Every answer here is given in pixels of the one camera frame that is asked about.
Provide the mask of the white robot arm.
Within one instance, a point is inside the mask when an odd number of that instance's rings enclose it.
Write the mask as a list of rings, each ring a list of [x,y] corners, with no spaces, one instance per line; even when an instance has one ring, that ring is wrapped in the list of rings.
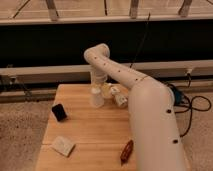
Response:
[[[96,74],[107,74],[129,90],[128,110],[137,171],[188,171],[174,112],[175,97],[165,84],[109,59],[102,43],[84,51]]]

